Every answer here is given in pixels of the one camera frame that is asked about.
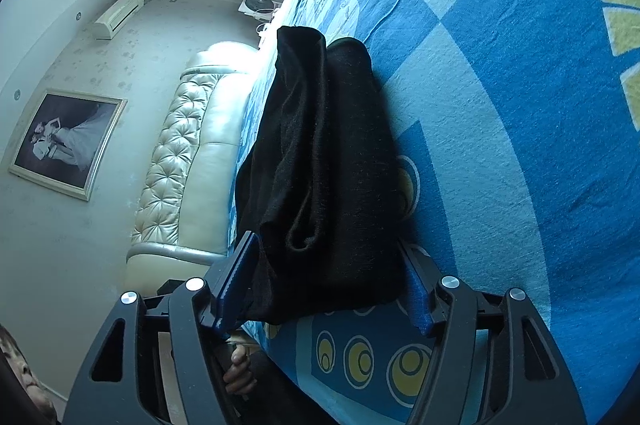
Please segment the person's left hand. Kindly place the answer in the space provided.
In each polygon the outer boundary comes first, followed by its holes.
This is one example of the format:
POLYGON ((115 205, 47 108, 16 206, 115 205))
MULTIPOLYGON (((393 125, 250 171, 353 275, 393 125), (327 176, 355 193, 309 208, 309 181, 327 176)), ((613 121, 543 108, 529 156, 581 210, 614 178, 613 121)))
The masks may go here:
POLYGON ((257 384, 252 356, 258 353, 259 348, 249 343, 230 343, 230 346, 230 365, 222 378, 224 389, 231 396, 246 396, 257 384))

